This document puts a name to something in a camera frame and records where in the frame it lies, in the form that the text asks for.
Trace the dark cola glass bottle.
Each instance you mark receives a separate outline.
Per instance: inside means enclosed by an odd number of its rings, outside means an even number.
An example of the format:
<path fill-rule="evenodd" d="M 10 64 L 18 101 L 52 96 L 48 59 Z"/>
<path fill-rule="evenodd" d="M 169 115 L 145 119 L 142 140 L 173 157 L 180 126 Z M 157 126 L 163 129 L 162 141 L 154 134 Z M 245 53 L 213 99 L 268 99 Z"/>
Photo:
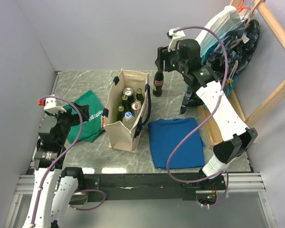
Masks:
<path fill-rule="evenodd" d="M 157 71 L 153 79 L 153 90 L 152 90 L 152 93 L 155 97 L 160 97 L 162 95 L 163 83 L 164 83 L 163 72 Z"/>

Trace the clear water bottle blue cap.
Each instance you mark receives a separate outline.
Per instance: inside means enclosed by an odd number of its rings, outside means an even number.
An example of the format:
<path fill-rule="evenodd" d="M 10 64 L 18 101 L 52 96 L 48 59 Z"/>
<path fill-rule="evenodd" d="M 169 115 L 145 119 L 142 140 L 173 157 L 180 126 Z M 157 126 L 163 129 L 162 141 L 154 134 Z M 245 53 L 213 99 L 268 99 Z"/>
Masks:
<path fill-rule="evenodd" d="M 131 130 L 135 123 L 135 117 L 132 115 L 131 112 L 126 112 L 124 114 L 122 123 L 128 130 Z"/>

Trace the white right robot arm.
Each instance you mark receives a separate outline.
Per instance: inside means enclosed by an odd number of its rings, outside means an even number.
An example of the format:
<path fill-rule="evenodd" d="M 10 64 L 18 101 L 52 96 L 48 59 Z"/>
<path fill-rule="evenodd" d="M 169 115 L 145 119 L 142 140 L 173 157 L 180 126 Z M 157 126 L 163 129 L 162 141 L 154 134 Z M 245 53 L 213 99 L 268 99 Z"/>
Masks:
<path fill-rule="evenodd" d="M 176 48 L 159 47 L 155 65 L 157 74 L 177 71 L 186 84 L 210 111 L 223 139 L 213 147 L 213 156 L 200 170 L 199 184 L 210 189 L 215 178 L 225 171 L 231 162 L 246 152 L 257 137 L 257 131 L 249 128 L 237 115 L 222 90 L 224 83 L 219 81 L 210 66 L 201 63 L 200 45 L 194 39 L 177 41 Z"/>

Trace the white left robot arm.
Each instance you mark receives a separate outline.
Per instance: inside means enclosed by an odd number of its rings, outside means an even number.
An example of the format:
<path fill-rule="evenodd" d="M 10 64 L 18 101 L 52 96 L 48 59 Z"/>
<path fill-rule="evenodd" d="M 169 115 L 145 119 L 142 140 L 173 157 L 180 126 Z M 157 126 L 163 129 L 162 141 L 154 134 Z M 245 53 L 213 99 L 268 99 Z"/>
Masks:
<path fill-rule="evenodd" d="M 75 191 L 86 184 L 81 168 L 63 168 L 67 136 L 73 126 L 83 129 L 89 120 L 89 105 L 72 103 L 70 108 L 45 101 L 47 114 L 39 123 L 34 156 L 34 188 L 25 228 L 57 228 Z"/>

